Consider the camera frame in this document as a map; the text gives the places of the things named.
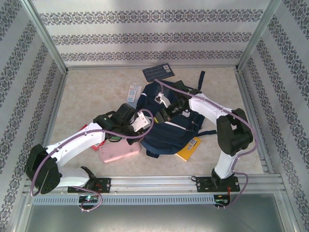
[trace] navy backpack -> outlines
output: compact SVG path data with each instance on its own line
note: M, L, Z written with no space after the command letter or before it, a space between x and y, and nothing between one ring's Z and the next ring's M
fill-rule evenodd
M202 87L204 74L205 72L202 71L198 90ZM169 81L163 82L169 86L174 84ZM164 108L164 104L155 101L159 92L161 92L161 87L157 82L146 85L138 99L136 110L148 109L155 116L161 108ZM164 87L163 93L171 104L177 101L177 97L171 89ZM168 123L154 123L152 130L140 142L147 149L146 154L153 158L158 158L159 155L163 154L175 154L182 150L194 137L217 133L215 130L198 133L202 129L204 116L194 111L190 111L188 114L189 116L179 114Z

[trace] label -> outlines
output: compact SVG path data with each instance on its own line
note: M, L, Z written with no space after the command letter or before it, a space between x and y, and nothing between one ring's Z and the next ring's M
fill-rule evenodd
M195 139L191 139L190 142L189 142L189 146L187 147L187 149L189 151L191 151L191 149L194 147L194 145L197 143L197 140Z
M138 90L137 85L130 85L129 93L127 94L126 98L127 102L134 102L137 90Z
M129 92L127 94L126 102L134 109L136 108L137 101L141 94L140 85L130 85Z

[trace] small package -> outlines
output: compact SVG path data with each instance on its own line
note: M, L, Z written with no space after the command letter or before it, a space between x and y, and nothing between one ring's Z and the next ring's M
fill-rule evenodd
M134 109L136 108L137 101L140 98L141 86L133 83L130 85L129 92L127 94L126 102Z
M177 152L176 155L187 162L200 143L201 140L197 137L194 137L182 150Z
M104 163L133 156L140 152L140 144L136 142L129 145L126 139L117 143L107 143L99 148L100 160Z

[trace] white robotic arm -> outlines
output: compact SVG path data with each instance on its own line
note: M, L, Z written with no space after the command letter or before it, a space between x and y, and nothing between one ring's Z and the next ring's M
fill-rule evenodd
M41 145L34 146L27 160L25 173L32 181L40 163L50 155L34 180L41 194L49 193L57 187L85 186L93 175L91 171L86 167L69 168L64 165L87 148L112 138L112 135L102 131L103 129L128 136L142 134L151 122L142 112L137 112L137 117L131 123L135 113L132 107L123 104L117 112L112 111L96 117L86 128L61 142L46 148ZM132 144L138 140L131 139L128 142Z
M158 103L163 103L167 108L161 109L156 115L155 120L159 123L170 121L173 117L181 114L185 110L192 110L203 115L217 126L218 144L221 148L219 161L211 173L211 181L218 188L227 185L233 177L233 164L239 153L248 147L253 141L251 130L240 120L234 118L227 112L238 116L247 122L243 110L232 110L225 108L218 103L210 100L197 89L189 91L182 81L174 84L174 89L186 89L191 97L184 93L177 93L178 100L173 104L165 102L164 95L159 93L156 97Z
M196 94L196 96L210 100L203 93ZM217 125L217 119L219 117L228 115L228 113L220 111L218 108L214 107L210 103L198 98L190 98L189 105L191 110L203 115L205 118L209 119L215 125ZM232 112L232 109L229 108L225 108L225 110ZM234 156L230 156L229 154L226 154L224 151L221 150L219 161L214 168L215 172L221 179L226 179L233 174L231 168L239 152L237 152Z

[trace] bracket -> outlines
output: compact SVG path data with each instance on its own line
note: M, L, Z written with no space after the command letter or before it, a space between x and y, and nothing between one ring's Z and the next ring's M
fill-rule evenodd
M97 178L87 167L81 167L84 169L90 179L85 184L84 188L93 190L99 193L110 193L111 189L111 178ZM68 187L68 193L84 193L86 191L76 189L74 187Z
M196 183L197 192L227 192L227 187L230 187L231 192L239 192L239 182L236 176L233 176L228 184L215 186L211 181L211 176L192 176L191 180Z

